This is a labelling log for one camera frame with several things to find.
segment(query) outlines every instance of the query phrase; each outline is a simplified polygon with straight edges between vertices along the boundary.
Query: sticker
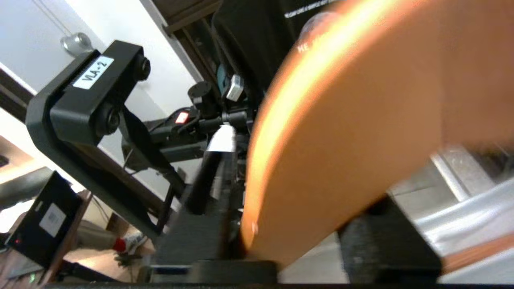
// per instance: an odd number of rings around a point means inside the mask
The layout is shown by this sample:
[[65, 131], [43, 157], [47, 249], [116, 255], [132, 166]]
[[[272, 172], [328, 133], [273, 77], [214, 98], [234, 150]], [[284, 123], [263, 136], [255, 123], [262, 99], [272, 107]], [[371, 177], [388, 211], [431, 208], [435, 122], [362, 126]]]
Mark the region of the sticker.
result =
[[100, 56], [86, 69], [79, 79], [75, 81], [73, 86], [82, 89], [90, 89], [113, 61], [113, 58]]
[[186, 112], [181, 112], [178, 117], [177, 117], [177, 120], [175, 120], [175, 123], [185, 123], [186, 120], [188, 120], [188, 117], [189, 117], [189, 114], [186, 113]]
[[55, 238], [59, 229], [61, 229], [64, 219], [66, 219], [64, 212], [52, 203], [41, 219], [41, 222], [39, 222], [39, 226]]

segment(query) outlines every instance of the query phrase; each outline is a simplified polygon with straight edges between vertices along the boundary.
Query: red light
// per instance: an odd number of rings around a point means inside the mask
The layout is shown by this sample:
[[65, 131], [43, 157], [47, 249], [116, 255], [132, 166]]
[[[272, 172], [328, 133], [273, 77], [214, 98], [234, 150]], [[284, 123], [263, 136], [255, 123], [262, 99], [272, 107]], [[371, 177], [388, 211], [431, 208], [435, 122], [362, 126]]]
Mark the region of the red light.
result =
[[189, 113], [187, 112], [181, 112], [177, 119], [175, 120], [175, 123], [185, 123], [186, 120], [188, 120], [188, 117], [189, 117]]

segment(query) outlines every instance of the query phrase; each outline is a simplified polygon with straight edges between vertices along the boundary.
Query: table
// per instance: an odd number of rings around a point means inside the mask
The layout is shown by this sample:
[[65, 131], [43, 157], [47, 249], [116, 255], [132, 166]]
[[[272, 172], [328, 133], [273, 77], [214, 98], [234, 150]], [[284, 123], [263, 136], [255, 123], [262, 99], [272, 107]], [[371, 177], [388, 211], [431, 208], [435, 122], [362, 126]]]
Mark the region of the table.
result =
[[9, 275], [9, 272], [11, 272], [12, 267], [16, 264], [17, 259], [22, 257], [22, 255], [17, 251], [9, 249], [4, 253], [0, 253], [0, 289], [42, 288], [45, 284], [55, 281], [57, 274], [62, 270], [73, 270], [77, 275], [87, 275], [88, 277], [94, 278], [98, 281], [115, 281], [110, 277], [107, 277], [86, 267], [82, 267], [79, 264], [72, 264], [63, 260], [64, 255], [68, 253], [68, 251], [71, 249], [71, 246], [73, 245], [80, 221], [84, 217], [87, 206], [93, 198], [93, 194], [87, 190], [79, 192], [78, 195], [80, 198], [82, 198], [83, 202], [80, 205], [77, 214], [75, 215], [75, 219], [73, 220], [68, 233], [64, 237], [63, 242], [54, 255], [50, 268], [46, 271], [42, 270], [35, 272], [35, 279], [32, 282], [30, 282], [32, 274], [26, 274], [13, 279], [7, 279], [7, 276]]

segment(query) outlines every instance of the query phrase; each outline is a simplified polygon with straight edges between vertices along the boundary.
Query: shoe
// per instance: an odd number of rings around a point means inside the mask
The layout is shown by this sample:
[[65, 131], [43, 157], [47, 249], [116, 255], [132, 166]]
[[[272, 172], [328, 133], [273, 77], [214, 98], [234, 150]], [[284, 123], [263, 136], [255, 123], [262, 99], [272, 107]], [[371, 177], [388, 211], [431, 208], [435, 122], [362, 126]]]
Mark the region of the shoe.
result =
[[139, 248], [143, 243], [148, 240], [148, 237], [143, 235], [143, 233], [137, 231], [123, 237], [125, 241], [125, 252], [129, 255], [133, 255], [137, 248]]

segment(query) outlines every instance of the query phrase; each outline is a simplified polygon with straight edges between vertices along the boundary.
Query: black fabric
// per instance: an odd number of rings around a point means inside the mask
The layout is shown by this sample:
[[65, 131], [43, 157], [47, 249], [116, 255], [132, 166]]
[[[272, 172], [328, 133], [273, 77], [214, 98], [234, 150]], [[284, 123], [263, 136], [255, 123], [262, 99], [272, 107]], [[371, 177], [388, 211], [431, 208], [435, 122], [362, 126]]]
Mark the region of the black fabric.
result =
[[224, 0], [212, 26], [227, 73], [268, 89], [305, 24], [334, 0]]

